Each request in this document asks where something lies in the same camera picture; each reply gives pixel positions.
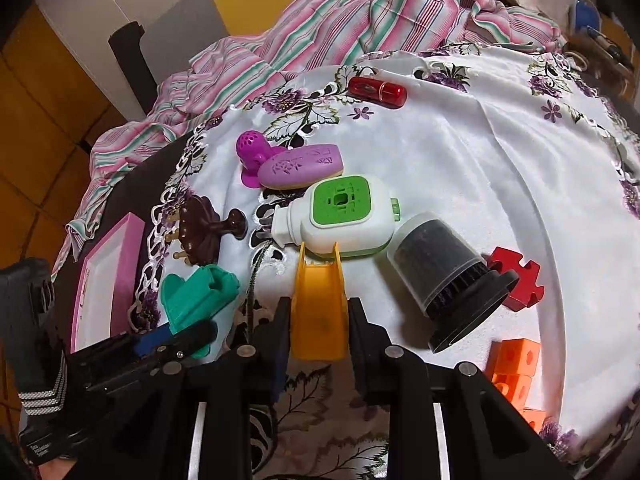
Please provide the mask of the yellow plastic clip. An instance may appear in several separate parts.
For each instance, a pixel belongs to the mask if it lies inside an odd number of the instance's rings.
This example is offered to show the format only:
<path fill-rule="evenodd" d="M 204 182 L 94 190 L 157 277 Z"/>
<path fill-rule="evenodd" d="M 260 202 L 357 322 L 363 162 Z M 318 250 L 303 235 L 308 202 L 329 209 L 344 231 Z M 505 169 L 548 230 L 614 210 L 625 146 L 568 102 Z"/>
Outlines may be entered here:
<path fill-rule="evenodd" d="M 340 245 L 322 264 L 300 246 L 291 304 L 291 352 L 299 361 L 337 362 L 348 353 L 348 307 Z"/>

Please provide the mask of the green plastic clip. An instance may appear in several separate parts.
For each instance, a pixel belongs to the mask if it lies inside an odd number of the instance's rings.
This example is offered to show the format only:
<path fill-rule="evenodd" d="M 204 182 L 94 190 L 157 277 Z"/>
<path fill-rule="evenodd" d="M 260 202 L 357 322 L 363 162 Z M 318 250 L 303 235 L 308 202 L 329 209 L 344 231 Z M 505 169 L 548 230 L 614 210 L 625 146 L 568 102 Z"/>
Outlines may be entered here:
<path fill-rule="evenodd" d="M 241 283 L 216 264 L 200 266 L 188 278 L 167 274 L 160 283 L 160 303 L 173 335 L 200 321 L 217 325 L 216 339 L 191 356 L 200 363 L 212 362 L 230 333 Z"/>

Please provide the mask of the white green air freshener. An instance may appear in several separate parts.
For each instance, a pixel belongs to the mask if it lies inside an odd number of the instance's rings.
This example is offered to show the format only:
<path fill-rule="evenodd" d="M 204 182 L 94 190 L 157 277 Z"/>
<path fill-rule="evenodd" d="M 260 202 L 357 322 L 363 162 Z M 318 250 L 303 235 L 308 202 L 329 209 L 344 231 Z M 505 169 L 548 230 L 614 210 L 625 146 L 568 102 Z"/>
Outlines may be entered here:
<path fill-rule="evenodd" d="M 351 174 L 319 181 L 276 208 L 270 233 L 280 247 L 304 246 L 321 258 L 336 250 L 360 257 L 382 250 L 400 219 L 399 200 L 380 178 Z"/>

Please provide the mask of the black clear cylindrical container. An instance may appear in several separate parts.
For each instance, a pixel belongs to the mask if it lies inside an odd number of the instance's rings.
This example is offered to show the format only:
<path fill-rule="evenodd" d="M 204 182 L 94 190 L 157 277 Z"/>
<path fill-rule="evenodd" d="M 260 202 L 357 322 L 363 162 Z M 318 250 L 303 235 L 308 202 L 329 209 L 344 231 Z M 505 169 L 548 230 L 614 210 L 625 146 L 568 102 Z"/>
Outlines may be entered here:
<path fill-rule="evenodd" d="M 434 326 L 428 346 L 439 353 L 483 324 L 520 278 L 491 269 L 459 234 L 429 212 L 404 222 L 387 259 Z"/>

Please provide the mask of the pink white tray box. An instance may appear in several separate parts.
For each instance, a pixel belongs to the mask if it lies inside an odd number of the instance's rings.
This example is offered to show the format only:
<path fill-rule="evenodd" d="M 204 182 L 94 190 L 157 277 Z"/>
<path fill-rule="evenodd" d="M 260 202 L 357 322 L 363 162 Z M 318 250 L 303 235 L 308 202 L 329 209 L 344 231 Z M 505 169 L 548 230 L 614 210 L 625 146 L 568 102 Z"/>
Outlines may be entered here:
<path fill-rule="evenodd" d="M 143 230 L 144 221 L 128 212 L 85 256 L 75 298 L 70 352 L 128 332 L 127 312 L 134 303 Z"/>

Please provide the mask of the orange cube block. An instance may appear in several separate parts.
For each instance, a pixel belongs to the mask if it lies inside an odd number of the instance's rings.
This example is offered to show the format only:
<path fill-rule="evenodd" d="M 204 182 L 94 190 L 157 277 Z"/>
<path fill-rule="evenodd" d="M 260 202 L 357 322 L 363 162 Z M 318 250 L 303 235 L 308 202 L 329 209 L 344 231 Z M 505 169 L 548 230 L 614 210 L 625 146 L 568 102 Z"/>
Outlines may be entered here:
<path fill-rule="evenodd" d="M 506 397 L 514 408 L 526 407 L 533 377 L 522 374 L 493 374 L 491 382 Z"/>
<path fill-rule="evenodd" d="M 536 374 L 541 346 L 526 338 L 497 341 L 492 345 L 487 373 L 503 375 Z"/>

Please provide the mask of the red puzzle piece block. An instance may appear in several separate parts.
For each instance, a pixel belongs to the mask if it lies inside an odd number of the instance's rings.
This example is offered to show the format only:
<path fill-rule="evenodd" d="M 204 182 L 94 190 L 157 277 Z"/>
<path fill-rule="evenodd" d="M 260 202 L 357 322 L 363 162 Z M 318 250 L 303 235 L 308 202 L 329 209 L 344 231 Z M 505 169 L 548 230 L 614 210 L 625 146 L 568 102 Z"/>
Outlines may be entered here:
<path fill-rule="evenodd" d="M 537 283 L 540 265 L 534 260 L 523 261 L 523 255 L 514 250 L 496 247 L 488 257 L 488 266 L 500 274 L 513 271 L 518 274 L 518 284 L 509 292 L 504 305 L 513 312 L 520 312 L 539 304 L 544 298 L 544 286 Z"/>

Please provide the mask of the purple oval freshener case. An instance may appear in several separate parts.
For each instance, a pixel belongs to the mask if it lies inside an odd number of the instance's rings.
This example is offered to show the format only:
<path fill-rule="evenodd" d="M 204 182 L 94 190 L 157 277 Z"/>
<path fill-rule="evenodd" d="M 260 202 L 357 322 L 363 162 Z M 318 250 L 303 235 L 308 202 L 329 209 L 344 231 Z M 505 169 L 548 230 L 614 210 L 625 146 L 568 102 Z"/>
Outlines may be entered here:
<path fill-rule="evenodd" d="M 311 144 L 273 155 L 260 166 L 257 177 L 264 188 L 306 188 L 344 171 L 340 149 L 335 144 Z"/>

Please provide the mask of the white floral embroidered tablecloth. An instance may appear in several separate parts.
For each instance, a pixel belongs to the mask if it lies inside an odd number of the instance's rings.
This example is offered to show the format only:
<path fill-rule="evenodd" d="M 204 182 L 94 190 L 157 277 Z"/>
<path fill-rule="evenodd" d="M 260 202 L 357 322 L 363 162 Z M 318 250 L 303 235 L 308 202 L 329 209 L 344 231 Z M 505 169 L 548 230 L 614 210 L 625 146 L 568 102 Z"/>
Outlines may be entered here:
<path fill-rule="evenodd" d="M 357 76 L 400 84 L 406 104 L 352 96 Z M 190 195 L 247 216 L 247 237 L 225 237 L 219 264 L 257 308 L 245 314 L 238 302 L 230 333 L 269 318 L 292 292 L 298 251 L 274 244 L 264 223 L 291 195 L 242 183 L 235 143 L 246 130 L 276 145 L 335 144 L 348 174 L 386 184 L 402 218 L 428 211 L 477 252 L 504 247 L 538 263 L 546 293 L 536 307 L 498 309 L 434 360 L 484 364 L 497 341 L 538 341 L 530 403 L 552 420 L 544 438 L 575 478 L 611 473 L 639 430 L 639 139 L 570 62 L 476 44 L 374 52 L 202 122 L 152 212 L 138 295 L 153 312 L 165 276 L 193 271 L 166 240 Z"/>

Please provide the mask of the magenta perforated plastic toy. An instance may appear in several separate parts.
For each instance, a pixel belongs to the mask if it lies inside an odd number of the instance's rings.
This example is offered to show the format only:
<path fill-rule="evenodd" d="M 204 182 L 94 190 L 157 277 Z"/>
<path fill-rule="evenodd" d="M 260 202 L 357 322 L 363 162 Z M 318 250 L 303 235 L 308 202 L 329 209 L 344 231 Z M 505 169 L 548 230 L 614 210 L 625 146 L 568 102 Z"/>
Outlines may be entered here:
<path fill-rule="evenodd" d="M 235 147 L 242 165 L 241 181 L 248 188 L 260 188 L 257 177 L 259 168 L 272 156 L 285 151 L 283 146 L 271 146 L 264 135 L 256 130 L 241 133 Z"/>

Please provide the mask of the red cylindrical case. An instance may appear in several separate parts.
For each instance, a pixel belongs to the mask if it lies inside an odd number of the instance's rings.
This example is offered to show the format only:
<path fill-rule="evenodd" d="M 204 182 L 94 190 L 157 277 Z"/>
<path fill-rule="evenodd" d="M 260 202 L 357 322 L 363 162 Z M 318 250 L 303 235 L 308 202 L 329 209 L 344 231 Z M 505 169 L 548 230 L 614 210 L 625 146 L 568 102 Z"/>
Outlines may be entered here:
<path fill-rule="evenodd" d="M 357 76 L 347 85 L 352 96 L 365 101 L 375 102 L 389 108 L 401 108 L 408 99 L 407 90 L 400 84 L 371 77 Z"/>

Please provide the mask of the pink green striped cloth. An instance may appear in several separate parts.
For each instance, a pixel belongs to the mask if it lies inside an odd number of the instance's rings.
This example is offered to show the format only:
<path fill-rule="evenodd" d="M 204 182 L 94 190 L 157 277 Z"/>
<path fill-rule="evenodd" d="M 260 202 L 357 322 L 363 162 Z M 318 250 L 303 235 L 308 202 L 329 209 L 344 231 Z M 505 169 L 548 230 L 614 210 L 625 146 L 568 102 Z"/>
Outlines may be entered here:
<path fill-rule="evenodd" d="M 499 0 L 294 0 L 266 32 L 215 41 L 183 72 L 157 88 L 141 122 L 104 132 L 90 154 L 90 183 L 53 265 L 79 256 L 100 226 L 115 185 L 164 146 L 231 105 L 283 86 L 327 65 L 355 62 L 378 51 L 422 52 L 452 42 L 519 44 L 558 52 L 559 25 Z"/>

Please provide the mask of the grey yellow blue chair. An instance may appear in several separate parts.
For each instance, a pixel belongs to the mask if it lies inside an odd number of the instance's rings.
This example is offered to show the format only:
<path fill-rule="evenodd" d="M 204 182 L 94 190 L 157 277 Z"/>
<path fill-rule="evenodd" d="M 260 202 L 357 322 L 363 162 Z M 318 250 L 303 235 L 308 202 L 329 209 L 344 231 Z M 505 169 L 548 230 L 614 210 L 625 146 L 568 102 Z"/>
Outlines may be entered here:
<path fill-rule="evenodd" d="M 228 36 L 270 29 L 293 0 L 179 0 L 148 26 L 130 22 L 108 44 L 145 114 L 157 86 L 189 67 L 189 60 Z"/>

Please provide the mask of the cluttered side shelf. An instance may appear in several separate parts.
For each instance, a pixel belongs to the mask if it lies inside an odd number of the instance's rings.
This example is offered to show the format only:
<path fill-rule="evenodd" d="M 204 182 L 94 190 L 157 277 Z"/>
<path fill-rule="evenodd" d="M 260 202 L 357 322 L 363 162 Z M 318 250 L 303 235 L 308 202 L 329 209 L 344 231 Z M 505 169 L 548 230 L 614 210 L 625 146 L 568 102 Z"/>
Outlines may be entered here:
<path fill-rule="evenodd" d="M 567 54 L 613 96 L 634 105 L 639 91 L 639 48 L 623 26 L 602 15 L 591 0 L 568 10 Z"/>

